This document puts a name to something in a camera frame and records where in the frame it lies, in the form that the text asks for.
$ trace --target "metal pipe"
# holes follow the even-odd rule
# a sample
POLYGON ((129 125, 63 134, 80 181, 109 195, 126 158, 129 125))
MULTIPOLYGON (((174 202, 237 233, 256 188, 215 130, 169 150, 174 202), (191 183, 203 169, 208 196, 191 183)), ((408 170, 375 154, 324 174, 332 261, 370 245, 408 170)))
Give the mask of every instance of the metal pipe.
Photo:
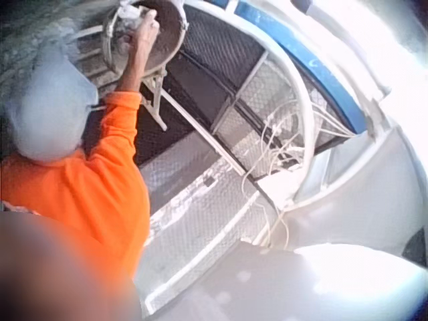
POLYGON ((235 159, 217 142, 217 140, 199 124, 168 92, 162 89, 162 96, 183 116, 199 134, 218 152, 238 173, 243 176, 245 169, 239 165, 235 159))

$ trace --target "orange sleeve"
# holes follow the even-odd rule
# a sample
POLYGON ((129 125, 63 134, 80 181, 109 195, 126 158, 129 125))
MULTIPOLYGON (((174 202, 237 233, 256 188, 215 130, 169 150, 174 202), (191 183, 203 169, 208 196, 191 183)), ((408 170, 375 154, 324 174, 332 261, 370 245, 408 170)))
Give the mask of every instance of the orange sleeve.
POLYGON ((107 109, 101 122, 101 139, 91 152, 90 162, 102 159, 123 165, 132 161, 141 100, 137 92, 113 92, 105 99, 107 109))

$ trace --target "circular rim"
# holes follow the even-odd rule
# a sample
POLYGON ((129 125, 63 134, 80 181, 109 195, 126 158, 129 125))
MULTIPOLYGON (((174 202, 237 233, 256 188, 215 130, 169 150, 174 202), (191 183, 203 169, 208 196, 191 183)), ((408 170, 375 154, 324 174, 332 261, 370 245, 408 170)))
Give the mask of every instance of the circular rim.
MULTIPOLYGON (((133 1, 131 4, 135 4, 138 3, 140 1, 133 1)), ((116 25, 116 15, 118 13, 119 7, 115 7, 113 10, 111 10, 108 14, 107 17, 105 18, 104 22, 103 22, 103 28, 102 28, 102 56, 104 58, 104 62, 106 63, 106 65, 113 71, 116 73, 119 73, 118 68, 116 66, 116 64, 114 63, 113 57, 112 57, 112 42, 111 42, 111 37, 108 35, 108 30, 110 28, 115 28, 116 25)), ((182 20, 182 24, 181 24, 181 32, 180 32, 180 38, 179 38, 179 42, 178 45, 176 46, 175 50, 171 52, 171 54, 168 56, 168 58, 165 60, 165 62, 163 64, 161 64, 158 67, 146 70, 144 73, 144 77, 143 78, 149 78, 151 76, 153 76, 155 73, 159 72, 160 70, 162 70, 167 63, 169 63, 177 54, 177 52, 180 50, 181 44, 184 41, 185 35, 186 35, 186 30, 187 30, 187 19, 186 19, 186 15, 185 12, 183 10, 182 7, 177 7, 177 9, 181 12, 181 17, 183 18, 182 20)))

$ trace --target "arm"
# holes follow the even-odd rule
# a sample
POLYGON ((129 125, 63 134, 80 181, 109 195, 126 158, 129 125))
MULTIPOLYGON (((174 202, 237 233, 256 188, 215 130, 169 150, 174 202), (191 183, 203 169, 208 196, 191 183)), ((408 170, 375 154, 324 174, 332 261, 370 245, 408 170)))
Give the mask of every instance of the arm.
POLYGON ((132 38, 128 64, 119 85, 106 98, 107 109, 101 123, 101 139, 93 149, 90 161, 103 158, 112 163, 132 162, 137 112, 142 98, 139 92, 141 79, 159 31, 155 17, 156 11, 148 12, 132 38))

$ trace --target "wire mesh panel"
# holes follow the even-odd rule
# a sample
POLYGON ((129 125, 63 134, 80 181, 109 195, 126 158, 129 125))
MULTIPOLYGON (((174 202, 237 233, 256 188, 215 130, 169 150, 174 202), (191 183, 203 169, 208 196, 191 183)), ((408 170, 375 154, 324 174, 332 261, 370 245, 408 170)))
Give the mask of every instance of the wire mesh panel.
MULTIPOLYGON (((344 125, 310 80, 302 77, 314 106, 316 148, 338 135, 351 135, 350 132, 335 134, 344 125)), ((244 109, 258 118, 259 124, 242 117, 234 105, 223 117, 216 135, 251 171, 252 177, 259 179, 301 163, 305 144, 300 106, 287 77, 273 59, 267 57, 259 66, 239 99, 244 109)))
POLYGON ((238 239, 254 240, 276 213, 222 158, 151 219, 134 279, 153 313, 208 270, 238 239))
POLYGON ((239 88, 263 53, 250 36, 223 21, 185 6, 189 30, 183 50, 232 88, 239 88))

